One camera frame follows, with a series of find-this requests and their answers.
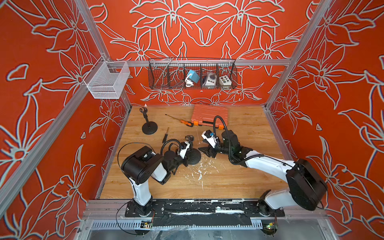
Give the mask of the black microphone stand pole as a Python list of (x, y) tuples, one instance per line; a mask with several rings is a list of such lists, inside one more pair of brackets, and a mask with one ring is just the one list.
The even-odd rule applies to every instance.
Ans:
[(148, 119), (148, 109), (146, 107), (141, 107), (140, 112), (143, 114), (144, 119), (146, 120), (147, 125), (150, 125), (150, 121)]

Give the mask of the black round stand base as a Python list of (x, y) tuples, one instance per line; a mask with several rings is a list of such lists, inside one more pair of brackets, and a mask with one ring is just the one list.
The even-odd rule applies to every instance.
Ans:
[(158, 130), (158, 125), (155, 122), (143, 124), (142, 131), (145, 135), (152, 135)]

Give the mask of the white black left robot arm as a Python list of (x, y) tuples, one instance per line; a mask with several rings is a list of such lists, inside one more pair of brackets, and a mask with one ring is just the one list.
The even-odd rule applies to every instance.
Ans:
[(194, 152), (191, 141), (180, 142), (175, 139), (166, 141), (158, 154), (146, 143), (143, 147), (125, 158), (119, 164), (122, 173), (128, 178), (133, 189), (133, 203), (147, 215), (151, 211), (153, 196), (150, 193), (149, 178), (164, 185), (174, 175), (179, 166), (188, 166), (190, 161), (195, 164), (191, 154)]

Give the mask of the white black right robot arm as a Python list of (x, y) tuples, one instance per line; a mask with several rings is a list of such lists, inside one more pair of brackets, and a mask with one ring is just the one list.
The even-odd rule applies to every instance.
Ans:
[(288, 161), (261, 154), (242, 146), (233, 131), (224, 131), (219, 138), (207, 130), (202, 133), (202, 138), (208, 146), (199, 150), (208, 157), (215, 158), (218, 153), (227, 155), (233, 165), (265, 172), (288, 184), (285, 189), (266, 190), (262, 194), (257, 201), (257, 211), (262, 216), (268, 217), (284, 207), (299, 206), (314, 211), (323, 206), (322, 199), (328, 187), (307, 160)]

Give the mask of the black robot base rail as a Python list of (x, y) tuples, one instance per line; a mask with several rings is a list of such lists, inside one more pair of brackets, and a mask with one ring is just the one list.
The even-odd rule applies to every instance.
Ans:
[(153, 218), (161, 224), (245, 224), (251, 220), (274, 220), (285, 217), (283, 209), (270, 210), (258, 200), (153, 200), (147, 215), (128, 203), (126, 218)]

